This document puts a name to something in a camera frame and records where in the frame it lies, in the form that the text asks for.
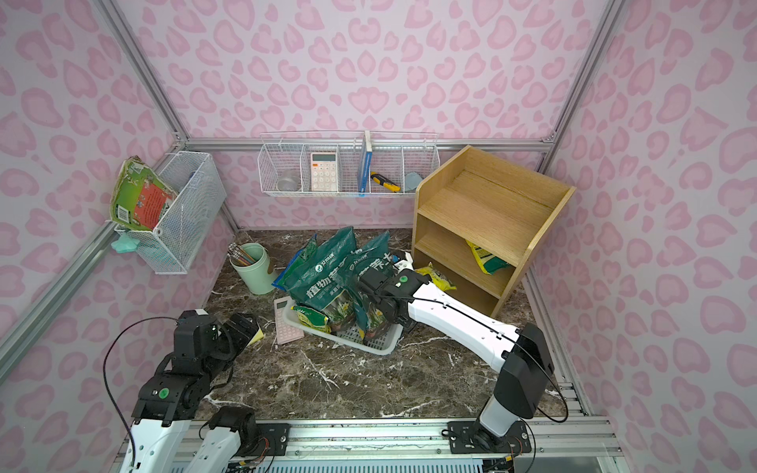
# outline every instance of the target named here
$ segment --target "green pencil holder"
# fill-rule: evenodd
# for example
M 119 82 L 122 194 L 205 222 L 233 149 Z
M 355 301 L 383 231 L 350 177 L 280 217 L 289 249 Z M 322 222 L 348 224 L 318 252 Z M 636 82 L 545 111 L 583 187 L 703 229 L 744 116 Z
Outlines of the green pencil holder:
M 268 257 L 268 252 L 263 245 L 258 243 L 245 243 L 239 245 L 242 250 L 253 257 L 256 262 L 250 266 L 234 266 L 236 272 L 252 294 L 268 294 L 273 291 L 272 282 L 279 277 L 279 274 L 273 270 L 273 264 Z

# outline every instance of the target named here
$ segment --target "green fertilizer bag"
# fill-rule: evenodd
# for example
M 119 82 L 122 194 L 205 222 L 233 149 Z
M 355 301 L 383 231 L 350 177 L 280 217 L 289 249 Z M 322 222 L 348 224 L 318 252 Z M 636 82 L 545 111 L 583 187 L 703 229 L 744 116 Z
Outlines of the green fertilizer bag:
M 358 248 L 345 260 L 347 279 L 344 285 L 355 300 L 357 327 L 364 340 L 380 337 L 389 329 L 384 313 L 365 294 L 357 290 L 357 280 L 368 268 L 375 268 L 387 276 L 394 275 L 389 254 L 389 232 L 381 233 L 362 248 Z
M 312 307 L 329 318 L 332 331 L 343 331 L 354 323 L 354 301 L 343 284 L 344 258 L 357 247 L 352 227 L 345 227 L 325 241 L 284 282 L 284 288 L 301 305 Z
M 300 248 L 300 250 L 294 255 L 294 257 L 289 261 L 289 264 L 286 266 L 286 269 L 284 269 L 279 277 L 276 278 L 276 280 L 272 283 L 274 288 L 286 291 L 286 285 L 289 277 L 297 271 L 297 268 L 302 266 L 303 263 L 308 261 L 316 253 L 316 250 L 318 249 L 317 237 L 317 234 L 311 236 L 310 240 L 307 241 L 305 246 Z

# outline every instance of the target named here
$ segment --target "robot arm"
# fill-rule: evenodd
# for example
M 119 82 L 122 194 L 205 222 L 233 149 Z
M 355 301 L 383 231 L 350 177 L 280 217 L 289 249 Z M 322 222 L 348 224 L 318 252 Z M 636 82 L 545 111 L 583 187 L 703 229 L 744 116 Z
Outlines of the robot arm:
M 241 314 L 221 324 L 204 310 L 182 313 L 173 333 L 173 352 L 139 390 L 132 413 L 134 445 L 129 444 L 121 473 L 170 471 L 200 401 L 212 389 L 210 383 L 232 367 L 258 330 Z M 212 442 L 213 449 L 198 454 L 186 471 L 222 471 L 239 450 L 255 447 L 251 442 L 257 442 L 258 431 L 252 409 L 223 407 L 209 424 L 208 439 L 213 440 L 206 444 Z M 211 464 L 218 468 L 209 468 Z
M 425 323 L 445 333 L 499 373 L 494 394 L 464 442 L 484 451 L 504 445 L 513 425 L 531 419 L 554 366 L 542 331 L 499 322 L 466 306 L 431 283 L 427 275 L 403 269 L 387 277 L 373 268 L 359 280 L 360 290 L 387 316 L 406 327 Z
M 554 368 L 544 334 L 533 324 L 523 329 L 499 322 L 466 306 L 431 283 L 431 278 L 411 269 L 387 277 L 370 268 L 358 281 L 392 322 L 412 328 L 418 322 L 442 331 L 469 348 L 499 373 L 494 394 L 465 430 L 456 431 L 463 448 L 454 453 L 512 451 L 506 437 L 519 418 L 534 416 Z M 258 327 L 235 314 L 224 323 L 203 310 L 185 311 L 174 332 L 174 351 L 158 367 L 155 376 L 139 391 L 133 412 L 132 434 L 136 442 L 126 453 L 121 473 L 167 473 L 200 400 L 210 393 L 210 383 L 230 368 L 246 348 Z M 165 371 L 168 361 L 170 371 Z M 209 421 L 207 438 L 187 473 L 222 471 L 233 456 L 259 456 L 261 443 L 271 439 L 269 454 L 284 455 L 287 424 L 257 425 L 252 409 L 222 407 Z

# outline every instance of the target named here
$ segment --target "black cable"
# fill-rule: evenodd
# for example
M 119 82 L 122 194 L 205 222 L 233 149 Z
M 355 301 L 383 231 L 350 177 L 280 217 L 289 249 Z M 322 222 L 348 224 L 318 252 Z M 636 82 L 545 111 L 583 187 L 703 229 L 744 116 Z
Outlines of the black cable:
M 158 363 L 157 367 L 155 368 L 155 375 L 159 375 L 160 373 L 166 371 L 166 366 L 168 366 L 168 362 L 171 361 L 172 356 L 173 356 L 173 351 L 163 357 L 163 360 L 160 361 L 160 363 Z
M 528 422 L 523 421 L 526 427 L 528 427 L 528 430 L 531 432 L 531 438 L 534 439 L 534 442 L 531 444 L 531 448 L 534 451 L 534 456 L 531 458 L 531 464 L 528 466 L 528 468 L 524 471 L 524 473 L 528 473 L 531 470 L 531 467 L 534 466 L 534 462 L 536 461 L 536 435 L 534 435 L 534 431 L 531 429 L 531 426 L 528 424 Z
M 265 440 L 266 438 L 262 435 L 257 439 L 257 442 L 252 443 L 252 441 L 247 442 L 245 445 L 242 445 L 238 448 L 238 455 L 237 456 L 249 456 L 251 455 L 251 452 L 254 452 L 257 449 L 257 446 L 260 445 L 260 442 Z
M 551 415 L 549 415 L 546 412 L 544 412 L 543 410 L 541 410 L 541 408 L 539 406 L 536 406 L 536 410 L 539 411 L 539 412 L 541 412 L 541 415 L 543 415 L 544 417 L 546 417 L 550 421 L 557 422 L 558 424 L 562 424 L 563 422 L 565 422 L 566 420 L 568 420 L 568 416 L 567 415 L 565 416 L 565 418 L 557 420 L 554 417 L 552 417 Z
M 512 437 L 512 438 L 516 439 L 516 441 L 518 442 L 518 445 L 520 446 L 520 450 L 518 450 L 518 456 L 521 456 L 523 454 L 523 442 L 521 442 L 520 439 L 517 438 L 515 435 L 506 435 L 505 436 L 505 440 L 507 440 L 508 437 Z M 515 471 L 515 467 L 516 467 L 516 455 L 512 451 L 512 446 L 510 447 L 510 456 L 512 457 L 512 470 Z M 491 471 L 491 470 L 495 469 L 497 467 L 497 465 L 499 465 L 502 462 L 506 462 L 506 461 L 507 461 L 507 457 L 504 456 L 498 462 L 494 463 L 492 466 L 490 466 L 488 468 L 484 468 L 484 471 Z
M 132 464 L 131 464 L 132 467 L 136 463 L 136 458 L 137 458 L 136 450 L 137 450 L 137 446 L 136 446 L 136 443 L 134 442 L 134 436 L 132 435 L 132 429 L 129 428 L 129 424 L 126 423 L 126 419 L 123 417 L 123 413 L 121 412 L 121 409 L 118 407 L 118 404 L 116 404 L 116 400 L 113 397 L 113 393 L 111 393 L 111 387 L 108 386 L 108 384 L 107 384 L 107 375 L 105 373 L 105 367 L 107 366 L 107 358 L 110 356 L 111 351 L 113 350 L 113 347 L 116 346 L 116 343 L 118 342 L 118 339 L 121 338 L 121 335 L 125 334 L 126 331 L 129 330 L 134 325 L 141 324 L 142 322 L 147 322 L 148 320 L 157 320 L 157 319 L 169 319 L 169 320 L 173 320 L 174 322 L 178 321 L 178 319 L 176 319 L 174 317 L 158 316 L 158 317 L 148 317 L 147 319 L 142 319 L 142 320 L 138 320 L 138 321 L 134 322 L 133 324 L 129 325 L 124 330 L 122 330 L 121 333 L 118 334 L 118 336 L 116 337 L 116 339 L 113 340 L 113 343 L 111 344 L 111 347 L 107 349 L 107 352 L 105 353 L 105 358 L 102 361 L 102 381 L 105 384 L 105 392 L 107 392 L 107 396 L 110 397 L 111 402 L 113 403 L 113 407 L 116 408 L 116 413 L 121 418 L 121 422 L 123 423 L 123 427 L 126 428 L 126 433 L 129 435 L 129 440 L 132 443 Z
M 444 306 L 444 307 L 449 307 L 450 309 L 452 309 L 452 310 L 454 310 L 454 311 L 456 311 L 456 312 L 458 312 L 458 313 L 461 313 L 461 314 L 463 314 L 463 315 L 464 315 L 465 317 L 468 317 L 468 318 L 469 318 L 469 319 L 471 319 L 471 320 L 472 320 L 473 322 L 476 322 L 476 323 L 478 323 L 479 325 L 481 325 L 481 326 L 485 327 L 485 328 L 486 328 L 487 330 L 491 331 L 492 333 L 495 333 L 495 334 L 497 334 L 497 335 L 501 336 L 502 338 L 505 338 L 505 339 L 506 339 L 506 340 L 508 340 L 508 341 L 509 341 L 510 343 L 512 343 L 513 345 L 517 346 L 517 347 L 518 347 L 518 348 L 520 348 L 521 350 L 523 350 L 523 353 L 527 354 L 527 355 L 528 355 L 528 357 L 529 357 L 529 358 L 531 358 L 531 360 L 532 360 L 532 361 L 534 362 L 534 364 L 535 364 L 535 365 L 536 365 L 536 366 L 537 366 L 537 367 L 538 367 L 538 368 L 539 368 L 539 369 L 541 370 L 541 372 L 543 372 L 543 373 L 544 373 L 544 376 L 546 376 L 546 377 L 547 377 L 547 380 L 548 380 L 548 381 L 550 382 L 550 384 L 552 385 L 552 387 L 554 387 L 554 388 L 555 388 L 555 391 L 557 391 L 557 393 L 558 393 L 558 394 L 560 395 L 560 399 L 562 400 L 562 404 L 563 404 L 563 406 L 565 406 L 565 417 L 564 417 L 563 419 L 561 419 L 561 420 L 556 420 L 556 419 L 554 419 L 554 418 L 552 418 L 552 417 L 548 416 L 547 414 L 544 414 L 544 411 L 543 411 L 543 410 L 541 410 L 541 409 L 539 409 L 539 408 L 537 407 L 537 409 L 539 410 L 539 412 L 541 412 L 542 414 L 544 414 L 544 415 L 545 415 L 545 416 L 546 416 L 547 418 L 549 418 L 549 420 L 551 420 L 552 422 L 557 422 L 558 424 L 562 424 L 563 422 L 565 422 L 565 421 L 567 421 L 567 420 L 568 420 L 568 401 L 567 401 L 567 399 L 565 398 L 565 396 L 563 396 L 563 395 L 562 395 L 562 391 L 560 390 L 560 388 L 559 388 L 559 387 L 557 387 L 557 384 L 555 384 L 555 381 L 552 381 L 552 376 L 548 375 L 548 374 L 547 374 L 547 371 L 545 371 L 545 370 L 544 370 L 544 368 L 542 368 L 542 367 L 541 367 L 541 364 L 540 364 L 540 363 L 539 363 L 539 362 L 538 362 L 538 361 L 537 361 L 537 360 L 536 360 L 536 359 L 534 358 L 534 356 L 533 356 L 533 355 L 531 355 L 531 354 L 530 354 L 530 353 L 529 353 L 529 352 L 528 352 L 528 351 L 527 351 L 527 350 L 526 350 L 525 348 L 523 348 L 523 346 L 522 346 L 521 344 L 519 344 L 519 343 L 518 343 L 517 341 L 515 341 L 515 340 L 513 340 L 512 338 L 508 337 L 507 335 L 505 335 L 505 334 L 504 334 L 504 333 L 502 333 L 501 331 L 497 331 L 497 330 L 494 330 L 494 329 L 493 329 L 492 327 L 490 327 L 489 325 L 486 325 L 486 324 L 485 324 L 485 323 L 483 323 L 482 321 L 480 321 L 480 320 L 478 320 L 478 319 L 476 319 L 476 318 L 474 318 L 474 317 L 471 317 L 470 315 L 468 315 L 468 314 L 464 313 L 464 312 L 463 312 L 462 310 L 458 309 L 457 307 L 455 307 L 455 306 L 451 306 L 450 304 L 448 304 L 448 303 L 446 303 L 446 302 L 443 302 L 443 301 L 441 301 L 441 300 L 435 300 L 435 299 L 425 299 L 425 298 L 423 298 L 423 297 L 381 296 L 381 295 L 378 295 L 378 294 L 371 294 L 371 295 L 375 295 L 376 297 L 383 297 L 384 299 L 397 299 L 397 300 L 424 300 L 425 302 L 435 302 L 435 303 L 437 303 L 437 304 L 440 304 L 440 305 L 442 305 L 442 306 Z
M 197 431 L 197 435 L 198 435 L 198 437 L 200 437 L 200 440 L 205 440 L 205 439 L 204 439 L 204 438 L 202 437 L 202 429 L 203 429 L 203 428 L 204 428 L 204 427 L 205 427 L 206 425 L 208 425 L 208 424 L 210 424 L 210 421 L 205 421 L 205 423 L 204 423 L 203 425 L 201 425 L 201 426 L 200 426 L 200 430 L 198 430 L 198 431 Z
M 210 390 L 214 391 L 214 390 L 218 389 L 219 387 L 226 386 L 228 383 L 232 382 L 232 376 L 233 375 L 234 375 L 234 365 L 232 365 L 232 367 L 229 368 L 229 377 L 226 378 L 226 382 L 225 383 L 221 383 L 221 384 L 215 384 L 214 386 L 210 386 Z
M 273 454 L 271 454 L 271 463 L 268 464 L 268 468 L 266 468 L 265 473 L 268 473 L 268 471 L 271 469 L 271 466 L 273 466 L 273 460 L 276 459 L 276 439 L 273 439 Z

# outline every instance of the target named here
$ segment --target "white calculator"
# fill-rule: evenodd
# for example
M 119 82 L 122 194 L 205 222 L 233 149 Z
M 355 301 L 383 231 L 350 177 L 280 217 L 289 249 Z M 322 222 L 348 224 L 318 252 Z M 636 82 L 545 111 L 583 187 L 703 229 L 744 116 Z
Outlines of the white calculator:
M 336 153 L 310 153 L 310 190 L 337 192 Z

